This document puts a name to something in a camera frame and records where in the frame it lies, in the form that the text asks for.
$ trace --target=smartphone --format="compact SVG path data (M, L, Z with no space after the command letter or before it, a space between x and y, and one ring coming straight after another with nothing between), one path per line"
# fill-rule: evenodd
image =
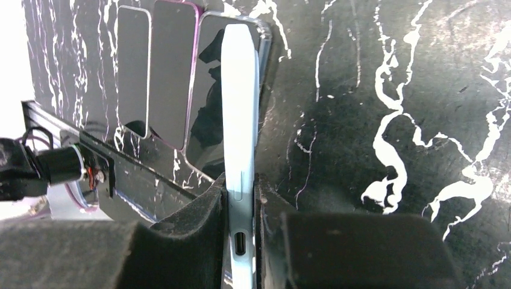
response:
M186 135L190 85L201 9L192 3L154 3L149 80L149 125L167 145L181 150Z
M119 121L141 138L148 136L151 14L122 5L118 11Z
M221 88L222 41L225 27L239 23L249 28L254 48L259 56L259 83L262 84L271 45L271 31L267 24L243 16L225 16L220 12L206 12L199 22L198 57L184 153L191 165L212 178L216 178L225 170Z

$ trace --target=black tabletop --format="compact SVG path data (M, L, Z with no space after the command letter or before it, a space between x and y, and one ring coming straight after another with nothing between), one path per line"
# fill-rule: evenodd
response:
M154 1L23 2L36 101L143 158L144 142L118 129L116 16ZM505 1L197 4L272 27L256 171L279 194L301 211L422 214L444 233L467 288L508 287ZM116 146L123 137L132 145ZM186 189L212 183L177 151L158 161Z

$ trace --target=black cable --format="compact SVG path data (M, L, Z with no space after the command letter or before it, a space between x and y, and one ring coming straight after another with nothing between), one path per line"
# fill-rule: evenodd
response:
M25 133L21 137L21 143L23 145L27 144L27 139L33 131L40 131L44 133L48 137L49 149L53 149L53 135L51 134L51 132L49 132L46 128L42 126L34 126L32 128L28 128L27 131L25 131Z

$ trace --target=black smartphone screen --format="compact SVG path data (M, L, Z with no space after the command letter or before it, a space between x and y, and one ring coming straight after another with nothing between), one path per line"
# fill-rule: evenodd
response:
M222 41L225 27L240 23L248 25L254 48L258 50L261 36L256 23L208 14L202 18L199 28L198 59L190 107L186 158L191 165L212 178L224 170L220 79Z
M194 4L154 4L149 125L155 135L175 149L184 146L199 16Z
M118 13L119 120L142 138L147 136L151 15L121 6Z

